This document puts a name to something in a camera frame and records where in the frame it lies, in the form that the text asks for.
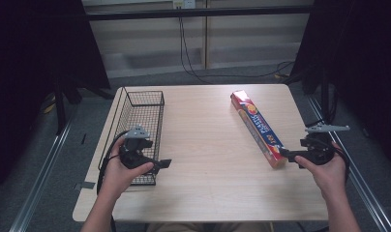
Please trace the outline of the black horizontal bar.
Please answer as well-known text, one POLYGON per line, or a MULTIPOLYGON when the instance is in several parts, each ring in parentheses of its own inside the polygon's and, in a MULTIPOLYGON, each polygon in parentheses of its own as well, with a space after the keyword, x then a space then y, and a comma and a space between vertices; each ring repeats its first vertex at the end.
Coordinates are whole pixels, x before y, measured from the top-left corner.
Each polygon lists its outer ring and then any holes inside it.
POLYGON ((152 18, 183 18, 204 16, 233 16, 233 15, 292 15, 308 14, 315 8, 313 6, 275 6, 257 8, 215 8, 215 9, 187 9, 187 10, 159 10, 139 12, 91 13, 85 18, 96 20, 128 20, 152 18))

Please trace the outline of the black wire basket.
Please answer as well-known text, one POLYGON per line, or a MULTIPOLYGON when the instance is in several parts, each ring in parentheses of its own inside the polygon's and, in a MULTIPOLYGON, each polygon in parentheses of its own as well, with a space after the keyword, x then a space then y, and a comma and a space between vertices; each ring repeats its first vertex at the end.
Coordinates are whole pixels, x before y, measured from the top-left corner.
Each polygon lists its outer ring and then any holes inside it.
MULTIPOLYGON (((150 140, 153 142, 151 148, 143 150, 143 155, 152 159, 153 168, 158 167, 157 162, 161 160, 159 159, 159 150, 165 106, 164 93, 162 91, 133 92, 126 88, 120 88, 113 103, 115 108, 109 114, 109 132, 105 136, 105 146, 98 164, 98 185, 103 182, 114 143, 120 138, 124 140, 122 135, 136 125, 142 125, 150 133, 150 140)), ((151 170, 135 178, 133 184, 135 186, 155 186, 156 175, 152 175, 151 170)))

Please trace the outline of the red and blue wrap box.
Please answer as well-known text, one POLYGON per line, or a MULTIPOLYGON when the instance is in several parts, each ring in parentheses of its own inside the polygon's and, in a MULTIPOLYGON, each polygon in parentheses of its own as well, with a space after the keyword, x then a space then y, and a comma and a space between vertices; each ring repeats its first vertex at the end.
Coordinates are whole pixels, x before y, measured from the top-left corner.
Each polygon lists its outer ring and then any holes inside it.
POLYGON ((231 103, 249 130, 262 154, 274 169, 282 168, 286 163, 280 149, 283 143, 266 122, 257 106, 244 90, 235 91, 230 95, 231 103))

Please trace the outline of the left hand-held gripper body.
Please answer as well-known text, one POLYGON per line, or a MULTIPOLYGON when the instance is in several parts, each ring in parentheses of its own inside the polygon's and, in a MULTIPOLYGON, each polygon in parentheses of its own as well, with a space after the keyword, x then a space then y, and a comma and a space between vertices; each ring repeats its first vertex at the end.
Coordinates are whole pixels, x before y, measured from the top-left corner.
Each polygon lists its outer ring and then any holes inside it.
POLYGON ((151 148, 150 133, 142 125, 136 125, 122 135, 124 142, 119 149, 121 162, 129 169, 137 168, 152 159, 143 155, 143 150, 151 148))

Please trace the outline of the person's right hand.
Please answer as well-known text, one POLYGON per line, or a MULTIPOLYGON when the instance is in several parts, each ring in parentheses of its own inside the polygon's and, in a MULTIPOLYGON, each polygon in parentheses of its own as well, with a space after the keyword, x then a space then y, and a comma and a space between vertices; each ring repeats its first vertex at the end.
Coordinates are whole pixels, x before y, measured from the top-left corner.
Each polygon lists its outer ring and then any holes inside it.
POLYGON ((295 160, 313 174, 321 193, 346 190, 346 164, 338 154, 324 165, 316 165, 301 156, 296 156, 295 160))

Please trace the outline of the black metal stand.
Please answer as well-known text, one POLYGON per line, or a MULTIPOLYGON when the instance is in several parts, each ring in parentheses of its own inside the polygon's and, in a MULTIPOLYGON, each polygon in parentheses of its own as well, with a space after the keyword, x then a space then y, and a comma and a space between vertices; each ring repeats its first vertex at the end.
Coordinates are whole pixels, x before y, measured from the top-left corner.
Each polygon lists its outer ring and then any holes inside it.
POLYGON ((54 84, 54 97, 57 114, 57 135, 59 135, 65 128, 67 123, 64 98, 67 98, 68 102, 72 101, 72 82, 68 79, 62 79, 56 76, 53 81, 54 84))
POLYGON ((336 100, 330 96, 329 78, 326 72, 312 74, 305 79, 303 91, 309 95, 310 104, 314 108, 316 117, 324 124, 331 124, 336 115, 336 100), (314 97, 316 89, 320 88, 319 99, 314 97))

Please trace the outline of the wooden wall post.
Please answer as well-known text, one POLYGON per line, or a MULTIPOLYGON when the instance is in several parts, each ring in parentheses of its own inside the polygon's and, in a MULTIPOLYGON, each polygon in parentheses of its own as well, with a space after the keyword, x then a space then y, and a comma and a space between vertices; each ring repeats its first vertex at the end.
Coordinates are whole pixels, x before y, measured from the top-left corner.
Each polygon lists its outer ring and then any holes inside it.
MULTIPOLYGON (((202 0, 202 8, 203 10, 209 10, 210 9, 210 3, 211 0, 202 0)), ((202 41, 202 64, 203 68, 205 70, 208 70, 210 67, 210 61, 209 61, 209 16, 204 16, 202 19, 202 29, 203 29, 203 41, 202 41)))

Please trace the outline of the dark curtain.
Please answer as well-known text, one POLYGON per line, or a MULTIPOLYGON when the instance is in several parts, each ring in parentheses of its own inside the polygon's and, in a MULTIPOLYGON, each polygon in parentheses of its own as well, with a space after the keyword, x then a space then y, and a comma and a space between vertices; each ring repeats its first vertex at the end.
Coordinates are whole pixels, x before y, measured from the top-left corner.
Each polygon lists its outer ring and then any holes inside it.
POLYGON ((82 0, 0 0, 0 186, 47 95, 109 86, 85 15, 82 0))
POLYGON ((391 161, 391 0, 314 0, 291 74, 326 78, 391 161))

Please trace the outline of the white wall outlet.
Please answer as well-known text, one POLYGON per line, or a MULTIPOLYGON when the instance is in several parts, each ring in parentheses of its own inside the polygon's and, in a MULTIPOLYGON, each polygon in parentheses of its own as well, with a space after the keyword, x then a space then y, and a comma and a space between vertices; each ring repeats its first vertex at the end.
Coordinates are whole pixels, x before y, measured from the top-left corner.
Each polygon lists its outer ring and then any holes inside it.
POLYGON ((196 0, 172 0, 172 4, 176 10, 190 10, 196 7, 196 0))

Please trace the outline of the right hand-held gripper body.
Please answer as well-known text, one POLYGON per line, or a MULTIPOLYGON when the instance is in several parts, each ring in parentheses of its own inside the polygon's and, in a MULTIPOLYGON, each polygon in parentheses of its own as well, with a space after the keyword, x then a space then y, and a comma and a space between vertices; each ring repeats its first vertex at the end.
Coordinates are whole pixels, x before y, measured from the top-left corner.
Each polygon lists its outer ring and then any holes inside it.
POLYGON ((349 160, 345 153, 335 148, 332 145, 332 139, 328 132, 332 131, 349 131, 349 126, 334 126, 318 123, 314 126, 305 128, 308 133, 300 143, 307 148, 308 152, 313 152, 314 157, 309 158, 316 165, 324 165, 329 162, 335 154, 338 154, 344 161, 346 166, 349 166, 349 160))

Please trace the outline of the person's left hand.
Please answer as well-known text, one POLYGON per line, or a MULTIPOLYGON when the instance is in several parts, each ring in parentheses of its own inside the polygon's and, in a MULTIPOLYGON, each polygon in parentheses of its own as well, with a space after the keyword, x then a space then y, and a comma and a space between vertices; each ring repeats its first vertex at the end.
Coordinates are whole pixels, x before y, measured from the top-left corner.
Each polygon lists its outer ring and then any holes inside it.
POLYGON ((146 162, 139 167, 129 169, 121 162, 116 152, 111 152, 99 196, 107 200, 117 200, 134 178, 148 172, 153 166, 152 162, 146 162))

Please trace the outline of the metal floor rail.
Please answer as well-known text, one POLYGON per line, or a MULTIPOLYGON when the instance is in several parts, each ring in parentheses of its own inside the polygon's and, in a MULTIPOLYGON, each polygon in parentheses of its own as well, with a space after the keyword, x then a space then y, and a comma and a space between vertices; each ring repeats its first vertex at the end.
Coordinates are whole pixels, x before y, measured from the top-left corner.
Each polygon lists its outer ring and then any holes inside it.
POLYGON ((46 156, 45 162, 35 180, 35 183, 33 184, 28 196, 26 197, 26 200, 18 211, 9 232, 26 232, 40 202, 42 193, 45 189, 52 169, 67 140, 74 117, 75 113, 73 112, 69 116, 68 121, 65 123, 64 128, 55 136, 54 142, 46 156))
POLYGON ((391 232, 391 162, 348 106, 338 100, 332 132, 350 160, 349 199, 363 232, 391 232))

